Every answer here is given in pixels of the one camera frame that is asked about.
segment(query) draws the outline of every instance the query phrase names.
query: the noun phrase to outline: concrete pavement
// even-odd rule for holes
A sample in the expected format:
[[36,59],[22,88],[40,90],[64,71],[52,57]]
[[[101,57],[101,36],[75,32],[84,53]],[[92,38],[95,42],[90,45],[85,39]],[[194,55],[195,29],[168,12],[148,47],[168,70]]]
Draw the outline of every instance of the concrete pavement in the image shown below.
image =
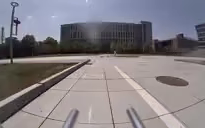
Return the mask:
[[[126,109],[133,107],[146,128],[171,128],[173,120],[186,128],[205,127],[205,65],[174,61],[177,58],[182,59],[93,57],[92,65],[85,65],[56,84],[3,126],[62,128],[68,113],[77,108],[80,113],[75,128],[132,128]],[[162,84],[156,81],[157,76],[182,78],[189,85]],[[140,95],[144,92],[157,103]],[[162,109],[168,113],[160,115]]]

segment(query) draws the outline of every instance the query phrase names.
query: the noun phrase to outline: tree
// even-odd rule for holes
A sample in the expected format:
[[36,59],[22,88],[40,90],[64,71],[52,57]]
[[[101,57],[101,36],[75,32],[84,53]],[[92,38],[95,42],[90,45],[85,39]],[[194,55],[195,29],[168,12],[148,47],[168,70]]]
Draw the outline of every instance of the tree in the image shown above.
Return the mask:
[[47,37],[41,46],[45,54],[55,54],[59,52],[58,41],[52,37]]
[[35,40],[35,37],[33,35],[26,35],[21,40],[21,43],[24,47],[24,51],[27,55],[34,55],[34,49],[37,45],[37,42]]

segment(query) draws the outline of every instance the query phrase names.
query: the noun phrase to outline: sky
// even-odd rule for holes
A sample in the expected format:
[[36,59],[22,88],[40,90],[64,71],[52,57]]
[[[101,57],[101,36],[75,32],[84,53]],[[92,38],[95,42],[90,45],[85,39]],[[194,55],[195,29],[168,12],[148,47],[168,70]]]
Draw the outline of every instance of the sky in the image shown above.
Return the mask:
[[[21,21],[18,38],[32,34],[36,40],[50,36],[59,41],[60,25],[75,22],[150,21],[154,39],[184,33],[197,39],[195,25],[205,22],[205,0],[15,0],[15,16]],[[9,36],[12,7],[0,0],[0,28]]]

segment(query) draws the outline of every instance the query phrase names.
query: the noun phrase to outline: pole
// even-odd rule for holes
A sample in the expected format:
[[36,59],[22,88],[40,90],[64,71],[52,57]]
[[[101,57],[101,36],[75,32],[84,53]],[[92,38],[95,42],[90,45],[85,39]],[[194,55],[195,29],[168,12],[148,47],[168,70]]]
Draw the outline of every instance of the pole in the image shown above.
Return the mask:
[[14,21],[15,6],[13,6],[10,25],[10,64],[13,64],[13,21]]

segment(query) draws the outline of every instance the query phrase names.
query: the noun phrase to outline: white line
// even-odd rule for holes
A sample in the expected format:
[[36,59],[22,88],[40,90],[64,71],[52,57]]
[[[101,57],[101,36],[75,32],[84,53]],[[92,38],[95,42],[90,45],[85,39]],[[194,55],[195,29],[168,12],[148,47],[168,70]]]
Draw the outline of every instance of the white line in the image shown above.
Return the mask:
[[138,83],[136,83],[134,80],[130,79],[130,77],[122,72],[117,66],[114,66],[115,69],[122,75],[125,79],[136,91],[138,94],[146,101],[146,103],[157,113],[158,116],[160,116],[160,119],[166,124],[168,128],[185,128],[185,126],[178,121],[172,114],[169,114],[170,112],[163,107],[153,96],[151,96],[146,90],[137,90],[139,88],[142,88]]

